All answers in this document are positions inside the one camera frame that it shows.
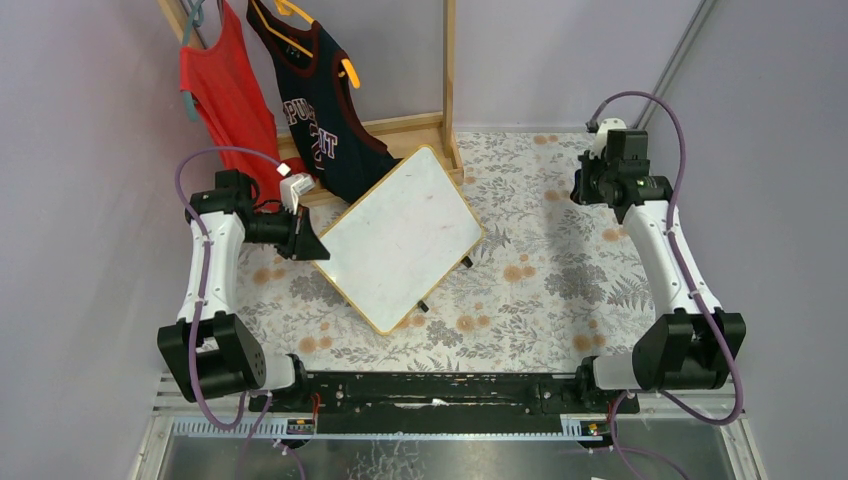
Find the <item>yellow framed whiteboard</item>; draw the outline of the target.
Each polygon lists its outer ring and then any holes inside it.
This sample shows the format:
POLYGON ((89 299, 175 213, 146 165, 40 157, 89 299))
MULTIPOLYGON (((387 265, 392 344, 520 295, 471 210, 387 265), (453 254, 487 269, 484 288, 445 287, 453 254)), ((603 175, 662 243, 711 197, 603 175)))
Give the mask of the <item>yellow framed whiteboard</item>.
POLYGON ((482 241, 478 215, 422 145, 320 235, 315 268, 369 325, 388 335, 482 241))

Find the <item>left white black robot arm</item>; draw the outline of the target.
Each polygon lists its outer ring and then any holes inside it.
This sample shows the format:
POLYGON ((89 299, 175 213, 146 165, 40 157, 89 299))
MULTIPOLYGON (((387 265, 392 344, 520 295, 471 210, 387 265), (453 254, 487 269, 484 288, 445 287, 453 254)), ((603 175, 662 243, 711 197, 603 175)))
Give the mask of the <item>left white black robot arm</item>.
POLYGON ((213 189, 195 193, 186 219, 193 240, 184 303, 173 325, 159 329, 158 349, 189 402, 250 390, 290 390, 304 368, 293 354, 268 358, 237 315, 238 258, 244 244, 270 245, 287 260, 327 260, 310 211, 257 209, 256 182, 219 171, 213 189))

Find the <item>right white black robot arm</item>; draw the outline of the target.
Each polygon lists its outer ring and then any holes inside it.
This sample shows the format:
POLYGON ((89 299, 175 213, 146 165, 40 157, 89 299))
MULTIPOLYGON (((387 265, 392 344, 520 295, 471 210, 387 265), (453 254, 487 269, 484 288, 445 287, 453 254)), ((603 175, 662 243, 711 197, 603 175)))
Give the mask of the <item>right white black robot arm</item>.
POLYGON ((657 318, 627 353, 583 362, 595 391, 715 390, 747 329, 710 291, 688 248, 671 182, 650 172, 648 134, 617 119, 593 130, 578 158, 574 202, 605 205, 635 245, 657 318))

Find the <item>navy basketball jersey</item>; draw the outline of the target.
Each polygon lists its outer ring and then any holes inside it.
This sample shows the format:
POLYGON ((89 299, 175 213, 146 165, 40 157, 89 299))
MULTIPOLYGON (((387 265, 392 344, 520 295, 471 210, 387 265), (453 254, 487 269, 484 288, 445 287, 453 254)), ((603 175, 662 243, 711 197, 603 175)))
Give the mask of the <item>navy basketball jersey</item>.
POLYGON ((398 160, 357 117, 341 76, 347 52, 320 22, 296 29, 259 1, 248 3, 246 19, 274 66, 282 117, 305 167, 336 197, 358 201, 398 160))

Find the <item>floral table mat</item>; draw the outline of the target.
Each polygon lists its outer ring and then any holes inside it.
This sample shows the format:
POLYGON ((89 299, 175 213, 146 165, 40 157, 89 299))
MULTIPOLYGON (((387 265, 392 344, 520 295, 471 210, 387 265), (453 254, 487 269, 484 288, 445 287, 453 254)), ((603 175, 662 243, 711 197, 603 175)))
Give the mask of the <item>floral table mat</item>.
POLYGON ((569 194, 579 133, 467 132, 463 192, 484 236, 428 311, 381 335, 312 265, 240 255, 238 313, 267 355, 311 370, 570 372, 622 353, 653 324, 648 280, 613 213, 569 194))

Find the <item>wooden clothes rack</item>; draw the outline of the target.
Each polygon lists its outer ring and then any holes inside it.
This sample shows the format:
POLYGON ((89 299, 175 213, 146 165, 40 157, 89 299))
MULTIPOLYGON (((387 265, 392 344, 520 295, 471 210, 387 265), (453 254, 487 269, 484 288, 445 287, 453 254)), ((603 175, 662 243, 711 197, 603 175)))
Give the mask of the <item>wooden clothes rack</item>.
MULTIPOLYGON (((191 27, 188 45, 204 48, 198 31, 192 26, 194 14, 189 14, 183 1, 157 1, 165 19, 179 41, 183 40, 186 25, 191 27)), ((365 129, 385 143, 389 151, 405 157, 417 147, 429 145, 456 185, 464 180, 463 162, 459 154, 453 128, 453 74, 455 66, 456 1, 442 1, 443 6, 443 102, 442 111, 364 122, 365 129)), ((294 141, 288 133, 277 136, 277 146, 282 158, 297 154, 294 141)), ((341 199, 323 187, 305 194, 306 206, 340 203, 341 199)))

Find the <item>red sleeveless shirt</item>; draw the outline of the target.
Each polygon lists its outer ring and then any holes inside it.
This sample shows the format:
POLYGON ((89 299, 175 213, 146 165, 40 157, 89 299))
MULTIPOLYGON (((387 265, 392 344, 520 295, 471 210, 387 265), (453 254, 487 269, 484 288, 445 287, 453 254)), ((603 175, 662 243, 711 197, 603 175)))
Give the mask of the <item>red sleeveless shirt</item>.
POLYGON ((220 1, 221 32, 207 48, 183 46, 179 54, 180 84, 187 110, 205 123, 227 170, 248 175, 258 187, 259 207, 285 209, 280 200, 283 177, 276 168, 283 163, 292 172, 308 173, 297 156, 282 159, 277 129, 253 73, 238 15, 220 1))

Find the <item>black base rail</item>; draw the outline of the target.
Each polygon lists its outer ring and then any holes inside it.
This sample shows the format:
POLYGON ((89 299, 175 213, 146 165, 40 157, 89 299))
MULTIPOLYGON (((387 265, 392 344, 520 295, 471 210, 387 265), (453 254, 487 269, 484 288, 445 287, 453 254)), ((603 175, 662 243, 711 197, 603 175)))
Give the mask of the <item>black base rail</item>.
POLYGON ((303 414, 320 434, 585 436, 618 395, 581 373, 316 371, 275 391, 270 410, 303 414))

